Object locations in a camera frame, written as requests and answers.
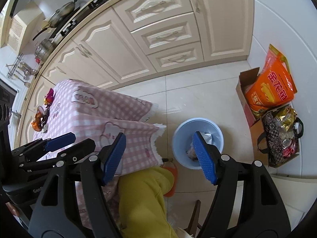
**blue trash can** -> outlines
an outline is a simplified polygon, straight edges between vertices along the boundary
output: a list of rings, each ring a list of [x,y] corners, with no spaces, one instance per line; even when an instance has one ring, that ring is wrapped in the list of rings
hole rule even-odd
[[[201,169],[199,161],[191,160],[186,154],[191,147],[192,136],[196,131],[210,133],[212,144],[218,148],[220,153],[223,150],[222,132],[213,121],[206,118],[191,118],[183,122],[174,132],[172,149],[176,160],[189,169]]]

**wooden chair leg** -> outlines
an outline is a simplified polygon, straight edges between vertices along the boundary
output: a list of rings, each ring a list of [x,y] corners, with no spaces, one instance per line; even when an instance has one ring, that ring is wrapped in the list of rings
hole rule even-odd
[[[189,221],[188,227],[185,229],[185,231],[190,235],[196,234],[198,226],[200,226],[200,228],[201,228],[201,225],[199,225],[199,223],[198,223],[200,204],[201,204],[200,200],[197,200],[195,203],[194,211],[191,215],[191,220]]]

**orange rice bag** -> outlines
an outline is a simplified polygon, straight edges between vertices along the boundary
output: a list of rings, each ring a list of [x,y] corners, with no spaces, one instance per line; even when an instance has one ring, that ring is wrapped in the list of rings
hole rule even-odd
[[[259,118],[270,108],[290,102],[296,92],[285,56],[270,45],[263,70],[245,93],[254,116]]]

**blue gripper pad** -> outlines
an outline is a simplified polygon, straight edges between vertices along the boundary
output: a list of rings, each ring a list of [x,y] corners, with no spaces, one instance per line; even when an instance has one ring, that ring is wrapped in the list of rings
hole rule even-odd
[[[112,149],[112,152],[107,158],[107,161],[103,165],[103,177],[101,180],[103,185],[106,185],[109,181],[113,179],[125,149],[126,136],[122,134],[116,142],[114,148]]]
[[[44,149],[46,151],[56,151],[58,149],[61,149],[63,147],[66,147],[70,144],[73,144],[76,140],[76,136],[74,133],[72,132],[69,132],[69,133],[66,133],[62,136],[59,136],[55,139],[52,139],[50,141],[47,142],[46,146],[44,147]]]
[[[217,176],[215,172],[215,164],[207,152],[207,143],[201,139],[203,138],[200,138],[198,133],[195,132],[192,139],[193,147],[205,178],[212,184],[216,184]]]

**orange slipper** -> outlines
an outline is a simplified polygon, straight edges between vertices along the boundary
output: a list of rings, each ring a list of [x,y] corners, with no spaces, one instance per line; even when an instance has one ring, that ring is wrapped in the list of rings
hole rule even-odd
[[[162,166],[162,168],[169,170],[174,176],[174,184],[173,184],[172,189],[168,193],[164,194],[164,197],[167,197],[167,198],[170,198],[174,195],[175,189],[176,189],[177,177],[178,177],[177,167],[174,163],[172,163],[172,164],[174,165],[174,167]]]

